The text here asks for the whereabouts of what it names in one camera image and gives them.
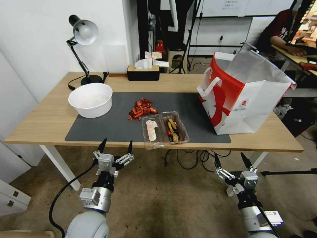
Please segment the floor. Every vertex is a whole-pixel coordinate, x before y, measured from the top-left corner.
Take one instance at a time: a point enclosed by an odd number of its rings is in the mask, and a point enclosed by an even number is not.
[[[194,59],[208,62],[209,59]],[[197,64],[195,71],[206,66]],[[304,132],[312,137],[317,127]],[[304,147],[302,153],[269,153],[259,171],[307,170],[316,166],[316,145],[302,136],[297,137]],[[88,168],[92,162],[94,147],[57,146],[74,174]],[[225,183],[215,174],[207,172],[201,163],[192,169],[182,169],[176,160],[176,151],[168,156],[167,150],[134,149],[135,160],[119,172],[115,180],[111,208],[106,215],[112,238],[127,237],[246,237],[237,198],[227,197]],[[123,155],[125,149],[106,148],[106,153]],[[195,163],[195,153],[179,151],[183,166]],[[205,165],[213,170],[210,158]],[[223,168],[234,171],[242,168],[239,152],[221,159]],[[80,178],[82,187],[90,187],[97,179],[97,167]],[[265,210],[278,210],[284,224],[278,227],[282,237],[301,234],[305,229],[317,232],[311,221],[317,215],[316,175],[267,176],[259,174],[258,199]],[[0,217],[0,230],[35,229],[58,230],[48,220],[48,211],[55,194],[66,183],[47,156],[40,164],[14,180],[11,185],[32,197],[28,210],[23,213]],[[85,211],[79,201],[80,191],[67,188],[57,201],[53,213],[55,221],[67,229],[71,220]]]

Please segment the desk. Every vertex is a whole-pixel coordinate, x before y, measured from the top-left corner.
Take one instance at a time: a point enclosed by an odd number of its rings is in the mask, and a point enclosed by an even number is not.
[[[300,62],[305,62],[307,63],[307,57],[306,56],[294,56],[291,55],[290,53],[288,53],[286,50],[283,50],[275,45],[272,45],[272,47],[274,49],[276,49],[276,52],[283,56],[286,59],[286,62],[284,63],[284,65],[282,66],[281,70],[284,72],[287,68],[287,66],[290,63],[293,63],[294,65],[298,66],[300,69],[302,69],[299,65]],[[317,72],[314,70],[309,70],[309,73],[314,74],[317,76]]]
[[[300,62],[307,63],[307,57],[301,57],[301,56],[293,56],[290,53],[288,53],[286,50],[283,50],[277,46],[272,45],[273,48],[276,49],[276,52],[281,55],[283,58],[285,58],[285,63],[283,64],[281,70],[284,72],[286,68],[291,63],[292,65],[296,66],[298,69],[302,70],[301,66],[299,65]],[[317,72],[314,70],[304,71],[307,72],[307,74],[313,74],[317,76]],[[291,98],[316,98],[317,97],[317,89],[316,88],[297,88],[294,91],[288,90],[284,97],[291,97]]]
[[[58,170],[70,181],[75,176],[65,163],[54,145],[98,146],[100,141],[65,141],[73,125],[77,112],[68,104],[70,90],[67,83],[83,75],[81,72],[69,72],[37,105],[37,107],[6,138],[6,143],[38,144],[55,164]],[[196,92],[200,83],[200,74],[161,74],[159,81],[128,81],[126,77],[107,77],[105,83],[114,92]],[[73,82],[78,87],[80,80]],[[169,145],[172,149],[216,149],[256,151],[250,158],[257,165],[269,151],[302,152],[302,146],[274,113],[268,117],[256,133],[230,135],[231,143],[186,143]],[[129,138],[122,142],[107,141],[108,147],[128,147]],[[144,148],[143,142],[134,142],[134,147]],[[72,183],[75,190],[80,183]]]

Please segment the clear plastic container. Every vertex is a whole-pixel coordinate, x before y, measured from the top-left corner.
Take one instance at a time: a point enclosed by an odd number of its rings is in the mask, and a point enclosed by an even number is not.
[[[179,134],[178,142],[171,141],[169,139],[169,136],[167,135],[167,133],[165,133],[166,137],[167,137],[167,141],[170,144],[183,144],[183,143],[189,142],[189,136],[188,136],[187,130],[186,130],[184,124],[182,123],[181,119],[179,118],[178,112],[176,112],[176,111],[162,112],[160,115],[162,117],[166,132],[167,132],[167,130],[169,130],[168,125],[167,125],[167,121],[169,118],[172,119],[177,126],[178,134]]]
[[[146,122],[148,120],[155,121],[158,125],[157,127],[155,127],[155,134],[156,134],[155,141],[150,141],[150,139],[149,139],[148,128],[146,126]],[[142,118],[142,130],[143,130],[144,144],[145,144],[145,148],[147,150],[163,148],[164,145],[167,143],[167,140],[166,140],[167,137],[165,137],[166,130],[164,128],[164,124],[162,123],[162,118],[161,118],[160,114],[143,117]]]
[[[169,118],[172,119],[177,126],[177,131],[179,134],[179,139],[177,142],[173,142],[167,135],[167,130],[169,130],[167,121]],[[148,128],[146,126],[146,122],[148,120],[155,121],[158,125],[157,127],[155,127],[156,140],[154,141],[150,141],[149,139]],[[188,136],[187,130],[184,124],[182,123],[182,121],[180,120],[178,112],[176,111],[162,112],[161,114],[143,117],[142,130],[143,130],[144,144],[147,150],[163,148],[167,144],[182,144],[182,143],[189,142],[189,136]]]

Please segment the white bowl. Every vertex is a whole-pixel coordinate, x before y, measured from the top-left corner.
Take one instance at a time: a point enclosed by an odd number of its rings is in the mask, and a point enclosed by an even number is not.
[[[112,89],[102,83],[91,83],[72,91],[68,102],[82,117],[95,118],[106,114],[112,106]]]

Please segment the red shirt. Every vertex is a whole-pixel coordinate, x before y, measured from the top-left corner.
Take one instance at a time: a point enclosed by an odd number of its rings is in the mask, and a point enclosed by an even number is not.
[[[271,37],[279,36],[285,39],[290,33],[292,23],[292,9],[279,12],[270,25],[264,29],[255,47],[261,52],[275,52],[271,47]]]

